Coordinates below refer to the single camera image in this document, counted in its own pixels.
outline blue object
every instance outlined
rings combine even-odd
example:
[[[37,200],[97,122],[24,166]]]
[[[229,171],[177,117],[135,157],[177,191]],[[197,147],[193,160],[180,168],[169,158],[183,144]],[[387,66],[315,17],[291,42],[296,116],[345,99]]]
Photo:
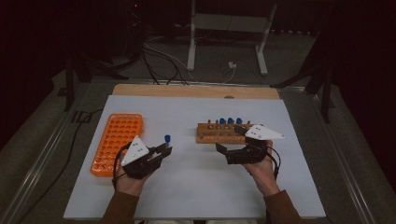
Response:
[[[171,135],[167,134],[165,136],[165,143],[170,143],[171,142]]]

